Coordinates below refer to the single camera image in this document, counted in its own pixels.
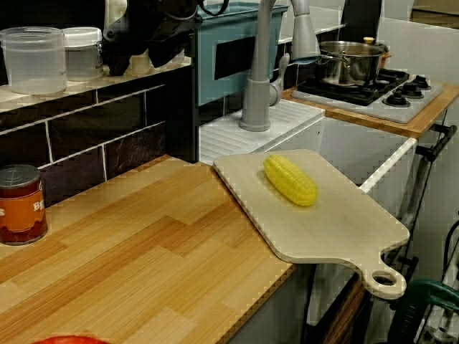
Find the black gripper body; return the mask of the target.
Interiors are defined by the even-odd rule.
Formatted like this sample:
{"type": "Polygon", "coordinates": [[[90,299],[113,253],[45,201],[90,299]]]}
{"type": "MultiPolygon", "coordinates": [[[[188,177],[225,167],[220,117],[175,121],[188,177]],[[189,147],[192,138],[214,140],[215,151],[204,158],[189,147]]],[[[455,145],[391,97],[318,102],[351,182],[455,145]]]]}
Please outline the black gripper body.
{"type": "Polygon", "coordinates": [[[104,29],[103,43],[121,54],[142,54],[190,30],[197,7],[197,1],[127,1],[124,14],[104,29]]]}

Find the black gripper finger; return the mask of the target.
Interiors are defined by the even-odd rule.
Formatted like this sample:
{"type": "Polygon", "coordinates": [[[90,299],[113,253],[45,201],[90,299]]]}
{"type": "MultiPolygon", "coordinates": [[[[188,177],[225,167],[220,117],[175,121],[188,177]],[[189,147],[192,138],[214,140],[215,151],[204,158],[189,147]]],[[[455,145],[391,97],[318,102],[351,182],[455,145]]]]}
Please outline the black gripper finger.
{"type": "Polygon", "coordinates": [[[154,42],[148,47],[148,56],[151,64],[157,68],[165,65],[180,53],[186,46],[183,37],[172,37],[162,42],[154,42]]]}
{"type": "Polygon", "coordinates": [[[128,51],[125,47],[111,44],[106,48],[106,64],[111,76],[123,76],[130,64],[128,51]]]}

